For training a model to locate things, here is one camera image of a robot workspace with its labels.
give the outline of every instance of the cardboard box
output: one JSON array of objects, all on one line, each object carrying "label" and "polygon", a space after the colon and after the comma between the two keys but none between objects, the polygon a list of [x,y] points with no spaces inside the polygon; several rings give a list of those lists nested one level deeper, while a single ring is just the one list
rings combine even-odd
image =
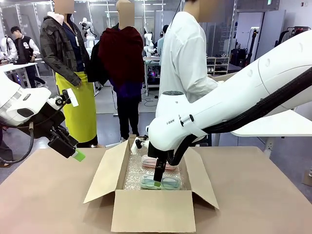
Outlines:
[{"label": "cardboard box", "polygon": [[189,148],[179,165],[187,190],[123,190],[133,142],[105,152],[84,203],[115,193],[112,232],[195,233],[192,195],[219,209],[200,154]]}]

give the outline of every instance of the cardboard box flap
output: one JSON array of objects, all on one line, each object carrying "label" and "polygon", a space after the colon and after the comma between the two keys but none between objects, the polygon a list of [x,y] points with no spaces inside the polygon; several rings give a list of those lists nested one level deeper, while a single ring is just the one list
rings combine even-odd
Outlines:
[{"label": "cardboard box flap", "polygon": [[111,231],[195,233],[192,191],[116,190]]},{"label": "cardboard box flap", "polygon": [[192,148],[188,148],[184,154],[184,160],[192,192],[219,209],[213,187],[200,154]]},{"label": "cardboard box flap", "polygon": [[84,204],[115,191],[128,141],[105,152],[93,177]]}]

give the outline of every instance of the navy shirt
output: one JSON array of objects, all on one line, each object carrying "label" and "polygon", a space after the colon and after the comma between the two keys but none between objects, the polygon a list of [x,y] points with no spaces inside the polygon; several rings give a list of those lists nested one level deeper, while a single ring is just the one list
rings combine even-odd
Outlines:
[{"label": "navy shirt", "polygon": [[83,62],[82,62],[80,47],[77,46],[76,35],[72,31],[72,29],[70,27],[68,27],[68,25],[65,22],[63,22],[63,28],[65,29],[65,33],[67,35],[67,38],[69,39],[69,41],[72,45],[72,48],[74,50],[74,53],[75,53],[75,58],[76,58],[76,62],[77,62],[77,72],[83,72],[84,66],[83,66]]}]

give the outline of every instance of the white wall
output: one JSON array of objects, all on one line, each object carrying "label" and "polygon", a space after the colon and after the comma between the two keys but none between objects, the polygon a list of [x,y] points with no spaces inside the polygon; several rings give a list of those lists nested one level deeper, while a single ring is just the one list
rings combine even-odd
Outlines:
[{"label": "white wall", "polygon": [[294,26],[312,28],[312,0],[280,0],[280,10],[286,10],[284,30]]},{"label": "white wall", "polygon": [[[252,34],[253,31],[250,32],[251,27],[260,27],[262,23],[262,12],[243,12],[239,13],[238,16],[238,25],[237,25],[237,32],[236,32],[236,39],[238,44],[241,44],[240,48],[250,48],[252,42]],[[257,49],[257,42],[258,42],[259,34],[257,35],[254,46],[253,46],[253,56],[251,61],[254,60],[255,52]]]}]

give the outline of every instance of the door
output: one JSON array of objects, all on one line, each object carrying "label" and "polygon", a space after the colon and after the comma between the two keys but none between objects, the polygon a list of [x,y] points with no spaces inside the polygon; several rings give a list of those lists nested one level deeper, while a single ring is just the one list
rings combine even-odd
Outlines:
[{"label": "door", "polygon": [[283,30],[285,14],[286,10],[265,12],[256,59],[275,47],[275,42]]}]

